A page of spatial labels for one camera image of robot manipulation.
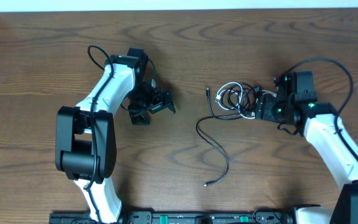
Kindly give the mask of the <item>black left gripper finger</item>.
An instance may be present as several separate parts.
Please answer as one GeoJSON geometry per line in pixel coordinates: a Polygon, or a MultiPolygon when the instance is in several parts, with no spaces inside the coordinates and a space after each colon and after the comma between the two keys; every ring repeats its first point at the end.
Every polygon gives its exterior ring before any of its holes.
{"type": "Polygon", "coordinates": [[[172,94],[170,90],[155,90],[152,104],[149,107],[149,112],[154,114],[166,108],[168,108],[173,114],[176,113],[175,105],[173,103],[172,94]]]}
{"type": "Polygon", "coordinates": [[[135,114],[135,113],[129,113],[131,123],[133,125],[143,125],[143,126],[149,126],[150,120],[149,115],[147,113],[142,114],[135,114]]]}

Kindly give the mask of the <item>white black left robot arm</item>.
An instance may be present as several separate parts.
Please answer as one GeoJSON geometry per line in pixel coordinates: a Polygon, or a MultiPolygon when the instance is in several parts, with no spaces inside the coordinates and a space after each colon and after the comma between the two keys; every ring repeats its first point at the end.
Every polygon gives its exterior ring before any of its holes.
{"type": "Polygon", "coordinates": [[[133,125],[150,124],[148,114],[165,108],[175,112],[172,94],[144,79],[152,63],[143,49],[107,55],[103,74],[89,95],[57,113],[55,165],[81,189],[95,223],[124,223],[126,215],[114,188],[112,172],[117,147],[114,115],[129,99],[126,110],[133,125]]]}

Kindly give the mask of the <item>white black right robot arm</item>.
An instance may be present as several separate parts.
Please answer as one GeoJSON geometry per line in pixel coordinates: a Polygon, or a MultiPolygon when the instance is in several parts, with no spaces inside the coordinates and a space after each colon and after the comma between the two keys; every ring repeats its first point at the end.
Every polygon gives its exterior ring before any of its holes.
{"type": "Polygon", "coordinates": [[[340,191],[334,209],[319,205],[293,207],[283,223],[358,223],[358,145],[346,131],[332,104],[319,102],[311,72],[274,79],[276,93],[259,93],[255,117],[294,126],[318,152],[340,191]]]}

